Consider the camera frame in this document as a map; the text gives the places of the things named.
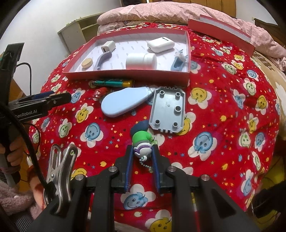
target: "gray plastic cover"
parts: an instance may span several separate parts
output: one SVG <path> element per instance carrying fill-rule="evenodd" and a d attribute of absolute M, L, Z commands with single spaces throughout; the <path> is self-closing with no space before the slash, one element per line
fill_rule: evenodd
<path fill-rule="evenodd" d="M 185 92 L 181 89 L 159 87 L 155 90 L 149 125 L 154 130 L 177 133 L 183 129 Z"/>

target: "wooden headboard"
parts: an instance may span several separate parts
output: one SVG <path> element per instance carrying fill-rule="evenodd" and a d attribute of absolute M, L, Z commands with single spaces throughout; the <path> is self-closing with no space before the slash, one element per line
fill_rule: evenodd
<path fill-rule="evenodd" d="M 172 0 L 173 2 L 197 3 L 236 18 L 236 0 Z M 149 2 L 160 2 L 160 0 L 149 0 Z"/>

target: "metal screw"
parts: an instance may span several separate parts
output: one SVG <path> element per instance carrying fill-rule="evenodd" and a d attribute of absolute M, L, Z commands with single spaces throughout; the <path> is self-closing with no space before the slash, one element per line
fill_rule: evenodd
<path fill-rule="evenodd" d="M 108 168 L 108 171 L 110 171 L 110 172 L 116 172 L 116 171 L 117 171 L 117 167 L 111 166 L 111 167 Z"/>
<path fill-rule="evenodd" d="M 210 177 L 207 174 L 204 174 L 201 176 L 203 181 L 208 181 L 210 179 Z"/>
<path fill-rule="evenodd" d="M 84 178 L 84 175 L 82 175 L 82 174 L 76 175 L 76 180 L 77 181 L 81 181 L 83 178 Z"/>
<path fill-rule="evenodd" d="M 176 170 L 177 170 L 177 168 L 175 166 L 169 166 L 168 167 L 168 171 L 170 171 L 170 172 L 174 172 Z"/>

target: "white jar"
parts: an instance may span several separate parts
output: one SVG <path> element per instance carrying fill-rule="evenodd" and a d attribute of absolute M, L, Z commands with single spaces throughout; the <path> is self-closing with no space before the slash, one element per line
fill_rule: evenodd
<path fill-rule="evenodd" d="M 126 58 L 126 69 L 157 68 L 157 57 L 154 53 L 130 53 Z"/>

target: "white wall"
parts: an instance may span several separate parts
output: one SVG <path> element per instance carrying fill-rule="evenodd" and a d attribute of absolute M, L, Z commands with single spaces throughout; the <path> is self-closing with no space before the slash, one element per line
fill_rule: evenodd
<path fill-rule="evenodd" d="M 254 24 L 253 18 L 277 24 L 269 12 L 256 0 L 236 0 L 236 18 Z"/>
<path fill-rule="evenodd" d="M 120 0 L 31 0 L 13 19 L 0 40 L 0 54 L 10 43 L 25 42 L 20 62 L 32 67 L 32 94 L 68 56 L 57 32 L 80 17 L 120 7 Z M 29 68 L 19 66 L 15 81 L 29 94 Z"/>

